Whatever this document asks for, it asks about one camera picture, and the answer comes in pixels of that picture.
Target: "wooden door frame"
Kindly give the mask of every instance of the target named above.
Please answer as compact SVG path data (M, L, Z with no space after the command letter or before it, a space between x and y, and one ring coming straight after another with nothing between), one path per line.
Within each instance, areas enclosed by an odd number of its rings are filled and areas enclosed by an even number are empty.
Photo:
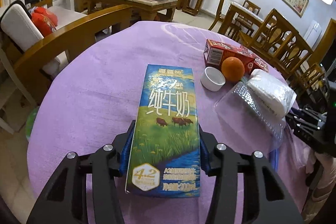
M334 42L335 37L336 37L336 20L330 19L329 25L320 43L317 45L313 54L307 60L310 66L313 65L314 63L318 63L318 64L321 63L327 51L329 50L330 46Z

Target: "silver screw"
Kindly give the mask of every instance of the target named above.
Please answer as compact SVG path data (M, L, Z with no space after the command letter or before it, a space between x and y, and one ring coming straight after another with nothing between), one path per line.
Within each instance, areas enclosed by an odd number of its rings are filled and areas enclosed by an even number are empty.
M69 152L69 153L67 154L67 158L68 158L68 159L73 159L74 157L76 157L76 153L75 153L75 152Z
M226 145L223 143L219 143L216 147L218 150L221 150L221 151L224 151L226 149Z
M262 158L264 156L263 153L260 151L255 151L253 154L256 158Z
M113 145L111 145L111 144L106 144L106 145L104 145L103 149L104 149L105 151L111 151L111 150L113 149Z

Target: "clear plastic tray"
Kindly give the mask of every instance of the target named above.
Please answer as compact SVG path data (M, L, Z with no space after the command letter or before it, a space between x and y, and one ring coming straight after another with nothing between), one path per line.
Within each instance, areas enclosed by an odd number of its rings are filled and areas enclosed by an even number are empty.
M286 122L271 113L252 90L238 82L214 105L217 115L230 127L228 130L244 140L244 150L268 155L280 147Z

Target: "orange fruit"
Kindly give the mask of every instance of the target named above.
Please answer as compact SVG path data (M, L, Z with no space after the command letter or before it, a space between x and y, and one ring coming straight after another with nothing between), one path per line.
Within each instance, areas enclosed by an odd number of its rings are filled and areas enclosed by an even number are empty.
M222 74L230 82L238 82L245 73L245 67L242 61L236 57L228 57L222 63Z

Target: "small white cup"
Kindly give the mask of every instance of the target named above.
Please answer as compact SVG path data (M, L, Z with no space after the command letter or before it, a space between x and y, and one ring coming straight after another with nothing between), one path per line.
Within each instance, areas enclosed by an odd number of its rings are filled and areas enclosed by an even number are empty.
M218 91L224 84L223 74L213 67L206 67L201 77L202 85L211 91Z

